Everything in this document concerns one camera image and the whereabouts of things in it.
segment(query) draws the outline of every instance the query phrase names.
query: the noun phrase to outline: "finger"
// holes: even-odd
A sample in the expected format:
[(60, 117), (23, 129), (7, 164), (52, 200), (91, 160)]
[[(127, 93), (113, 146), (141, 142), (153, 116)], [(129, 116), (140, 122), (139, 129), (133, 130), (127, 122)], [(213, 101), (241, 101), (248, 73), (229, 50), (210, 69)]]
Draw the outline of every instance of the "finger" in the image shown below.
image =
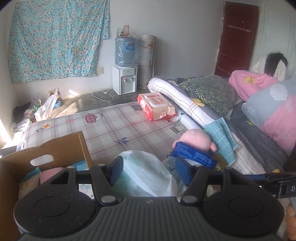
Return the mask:
[(296, 235), (296, 228), (293, 228), (292, 226), (290, 226), (289, 224), (286, 227), (286, 230), (289, 234), (291, 235)]
[(289, 203), (286, 212), (288, 216), (295, 216), (295, 210), (292, 207), (291, 203)]
[(295, 216), (286, 216), (285, 217), (286, 222), (293, 228), (296, 228), (296, 217)]
[(294, 234), (288, 234), (289, 239), (296, 240), (296, 235)]

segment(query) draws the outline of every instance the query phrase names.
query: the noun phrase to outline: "power cord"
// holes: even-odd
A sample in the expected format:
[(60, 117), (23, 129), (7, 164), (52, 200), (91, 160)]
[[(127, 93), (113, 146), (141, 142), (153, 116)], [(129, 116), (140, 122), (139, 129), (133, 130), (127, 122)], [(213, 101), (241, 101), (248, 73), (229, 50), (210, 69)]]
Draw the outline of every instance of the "power cord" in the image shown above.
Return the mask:
[[(102, 100), (102, 99), (100, 99), (99, 97), (94, 96), (93, 92), (94, 92), (95, 90), (102, 91), (102, 90), (100, 90), (100, 89), (94, 89), (94, 90), (91, 92), (91, 95), (92, 95), (93, 97), (99, 99), (99, 100)], [(109, 94), (109, 91), (110, 91), (110, 90), (108, 90), (107, 92), (106, 92), (106, 91), (102, 91), (102, 92), (103, 92), (105, 95), (110, 95), (110, 94)]]

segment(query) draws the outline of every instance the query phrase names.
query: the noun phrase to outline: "pink plush toy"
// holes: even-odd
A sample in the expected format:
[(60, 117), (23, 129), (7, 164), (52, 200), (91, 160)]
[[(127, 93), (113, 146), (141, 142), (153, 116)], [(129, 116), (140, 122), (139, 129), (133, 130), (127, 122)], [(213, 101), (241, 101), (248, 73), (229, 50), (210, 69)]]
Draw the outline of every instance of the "pink plush toy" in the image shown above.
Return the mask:
[(209, 149), (212, 151), (217, 150), (215, 143), (211, 142), (209, 135), (198, 129), (186, 131), (179, 140), (174, 141), (173, 149), (175, 149), (176, 143), (179, 141), (184, 142), (185, 144), (205, 153), (208, 152)]

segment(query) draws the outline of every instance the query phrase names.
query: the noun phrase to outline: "red and beige package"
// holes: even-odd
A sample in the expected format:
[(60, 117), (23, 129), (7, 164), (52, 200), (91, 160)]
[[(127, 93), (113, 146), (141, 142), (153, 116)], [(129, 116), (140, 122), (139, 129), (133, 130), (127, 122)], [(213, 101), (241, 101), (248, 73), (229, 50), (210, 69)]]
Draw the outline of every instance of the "red and beige package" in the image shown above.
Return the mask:
[(174, 106), (159, 92), (139, 94), (137, 100), (150, 121), (169, 119), (176, 115)]

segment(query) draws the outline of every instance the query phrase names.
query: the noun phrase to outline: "gray ribbed panel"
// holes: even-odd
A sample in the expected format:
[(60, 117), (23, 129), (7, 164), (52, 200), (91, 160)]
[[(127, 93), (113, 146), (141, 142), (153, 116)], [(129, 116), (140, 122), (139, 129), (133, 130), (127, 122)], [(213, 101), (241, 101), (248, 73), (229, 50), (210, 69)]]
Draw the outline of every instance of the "gray ribbed panel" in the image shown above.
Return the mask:
[[(41, 239), (24, 235), (20, 241), (241, 241), (211, 227), (196, 207), (176, 198), (125, 198), (104, 207), (85, 229), (64, 238)], [(275, 235), (244, 241), (279, 241)]]

